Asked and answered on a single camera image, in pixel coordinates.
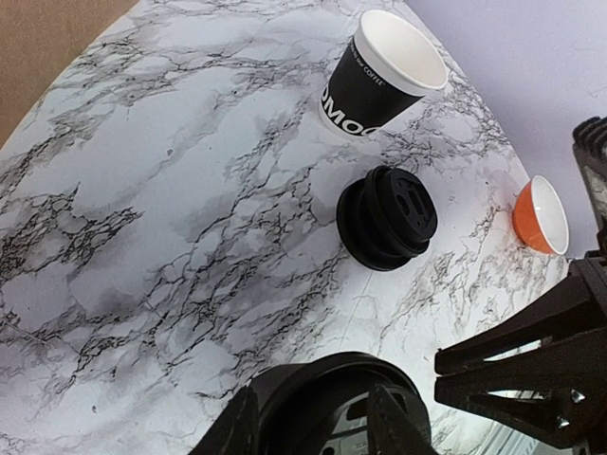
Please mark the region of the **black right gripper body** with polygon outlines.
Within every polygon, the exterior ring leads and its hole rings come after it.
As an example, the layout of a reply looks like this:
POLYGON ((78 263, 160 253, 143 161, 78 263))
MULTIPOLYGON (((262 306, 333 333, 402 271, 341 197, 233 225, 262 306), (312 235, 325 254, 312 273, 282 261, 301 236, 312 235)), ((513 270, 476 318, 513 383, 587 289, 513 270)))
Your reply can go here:
POLYGON ((573 155, 597 222, 598 248, 585 258, 606 258, 606 117, 594 116, 572 133, 573 155))

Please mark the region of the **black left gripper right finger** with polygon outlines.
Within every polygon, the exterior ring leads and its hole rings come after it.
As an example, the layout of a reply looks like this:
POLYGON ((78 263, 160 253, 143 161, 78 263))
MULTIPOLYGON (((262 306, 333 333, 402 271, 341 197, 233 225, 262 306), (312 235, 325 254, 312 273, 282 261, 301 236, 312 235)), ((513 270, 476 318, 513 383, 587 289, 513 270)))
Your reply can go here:
POLYGON ((383 385, 375 385, 367 398, 367 435, 370 454, 436 453, 383 385))

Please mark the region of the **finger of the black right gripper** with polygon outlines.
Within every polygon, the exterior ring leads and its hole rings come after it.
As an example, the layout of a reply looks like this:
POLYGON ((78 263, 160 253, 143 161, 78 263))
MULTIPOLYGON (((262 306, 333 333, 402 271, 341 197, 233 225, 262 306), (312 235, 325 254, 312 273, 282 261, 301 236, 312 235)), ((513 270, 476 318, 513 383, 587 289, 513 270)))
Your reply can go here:
POLYGON ((563 340, 605 325, 606 281, 597 275, 569 276, 501 324, 439 351, 434 369, 459 373, 532 341, 563 340))
POLYGON ((543 390, 505 386, 506 391, 537 391, 539 398, 497 395, 499 386, 441 377, 434 399, 443 405, 496 421, 554 448, 606 447, 606 384, 569 377, 543 390))

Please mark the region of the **black plastic cup lid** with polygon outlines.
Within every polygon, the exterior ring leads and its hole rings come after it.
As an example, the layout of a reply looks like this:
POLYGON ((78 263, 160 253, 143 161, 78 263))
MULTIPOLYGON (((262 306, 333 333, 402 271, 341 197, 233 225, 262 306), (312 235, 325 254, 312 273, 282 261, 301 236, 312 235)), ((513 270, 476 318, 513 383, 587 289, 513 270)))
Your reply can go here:
POLYGON ((416 433, 432 442, 429 414, 413 380, 360 352, 275 366, 249 383, 258 396, 260 454, 369 454, 367 398, 383 386, 416 433))

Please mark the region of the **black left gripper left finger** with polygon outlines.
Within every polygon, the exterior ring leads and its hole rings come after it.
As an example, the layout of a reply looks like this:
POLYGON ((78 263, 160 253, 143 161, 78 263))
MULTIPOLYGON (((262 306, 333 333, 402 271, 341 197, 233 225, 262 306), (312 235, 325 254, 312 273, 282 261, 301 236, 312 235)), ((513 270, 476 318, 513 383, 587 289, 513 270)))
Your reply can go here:
POLYGON ((257 454, 259 417, 258 395, 250 386, 241 388, 189 454, 257 454))

